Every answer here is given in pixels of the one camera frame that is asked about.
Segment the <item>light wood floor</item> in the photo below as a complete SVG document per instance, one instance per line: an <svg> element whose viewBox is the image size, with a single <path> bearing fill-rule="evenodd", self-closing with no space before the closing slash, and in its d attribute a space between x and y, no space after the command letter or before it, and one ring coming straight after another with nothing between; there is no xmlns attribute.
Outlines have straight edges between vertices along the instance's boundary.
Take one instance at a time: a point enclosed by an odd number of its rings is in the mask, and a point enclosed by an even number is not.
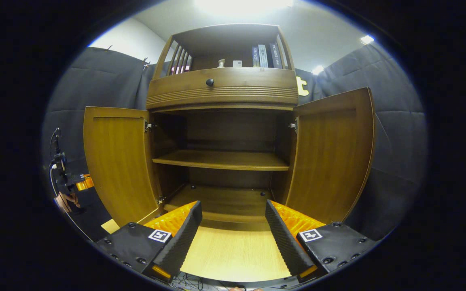
<svg viewBox="0 0 466 291"><path fill-rule="evenodd" d="M181 271L233 282L290 276L270 230L248 232L204 226L197 230Z"/></svg>

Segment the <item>white wall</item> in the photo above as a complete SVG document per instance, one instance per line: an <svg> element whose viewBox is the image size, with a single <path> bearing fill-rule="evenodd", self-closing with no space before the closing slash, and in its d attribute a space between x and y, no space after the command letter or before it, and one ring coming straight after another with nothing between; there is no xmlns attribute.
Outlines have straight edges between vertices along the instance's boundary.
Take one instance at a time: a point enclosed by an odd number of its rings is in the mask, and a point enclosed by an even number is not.
<svg viewBox="0 0 466 291"><path fill-rule="evenodd" d="M129 18L100 35L89 47L106 49L112 45L111 51L124 53L141 61L148 57L146 60L155 64L165 44L166 41L150 28ZM174 49L171 48L169 55L173 55L173 53Z"/></svg>

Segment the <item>book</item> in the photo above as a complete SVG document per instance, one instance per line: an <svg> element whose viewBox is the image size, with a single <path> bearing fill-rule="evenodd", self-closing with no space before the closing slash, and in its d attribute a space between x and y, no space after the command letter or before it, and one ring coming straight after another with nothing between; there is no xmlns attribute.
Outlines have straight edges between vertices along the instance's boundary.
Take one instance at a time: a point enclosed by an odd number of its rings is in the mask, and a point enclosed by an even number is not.
<svg viewBox="0 0 466 291"><path fill-rule="evenodd" d="M267 62L267 51L265 48L265 44L259 44L258 51L260 52L260 66L262 68L268 68L269 63Z"/></svg>
<svg viewBox="0 0 466 291"><path fill-rule="evenodd" d="M253 67L260 67L260 55L257 46L253 46Z"/></svg>
<svg viewBox="0 0 466 291"><path fill-rule="evenodd" d="M283 69L282 58L280 56L280 50L276 44L269 44L272 56L272 67L277 69Z"/></svg>

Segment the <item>cabinet door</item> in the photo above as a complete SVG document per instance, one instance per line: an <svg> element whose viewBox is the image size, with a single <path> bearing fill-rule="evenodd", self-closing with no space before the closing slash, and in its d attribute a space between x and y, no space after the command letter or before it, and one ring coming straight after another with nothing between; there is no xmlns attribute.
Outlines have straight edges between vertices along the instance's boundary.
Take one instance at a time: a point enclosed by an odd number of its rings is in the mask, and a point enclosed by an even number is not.
<svg viewBox="0 0 466 291"><path fill-rule="evenodd" d="M148 111L86 107L84 150L96 192L122 227L158 211L150 157Z"/></svg>
<svg viewBox="0 0 466 291"><path fill-rule="evenodd" d="M343 221L357 203L375 144L369 88L294 108L297 141L286 205L322 223Z"/></svg>

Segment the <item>orange gripper part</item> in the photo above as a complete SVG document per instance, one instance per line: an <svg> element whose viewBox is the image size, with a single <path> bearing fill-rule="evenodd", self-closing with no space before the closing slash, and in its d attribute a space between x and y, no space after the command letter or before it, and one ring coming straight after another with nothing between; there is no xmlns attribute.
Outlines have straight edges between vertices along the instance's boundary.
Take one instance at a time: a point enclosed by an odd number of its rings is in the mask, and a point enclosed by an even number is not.
<svg viewBox="0 0 466 291"><path fill-rule="evenodd" d="M145 223L144 226L154 228L155 230L171 232L172 236L175 236L195 203L197 203L197 201L193 201L174 209L167 214L163 214L160 217Z"/></svg>
<svg viewBox="0 0 466 291"><path fill-rule="evenodd" d="M274 208L278 211L278 214L282 218L283 222L289 229L290 233L294 237L296 241L296 235L298 232L304 232L306 230L311 230L312 228L318 228L320 226L324 226L325 224L321 221L317 221L312 217L308 217L305 214L298 212L292 208L289 208L285 205L281 205L277 202L271 201L274 205Z"/></svg>

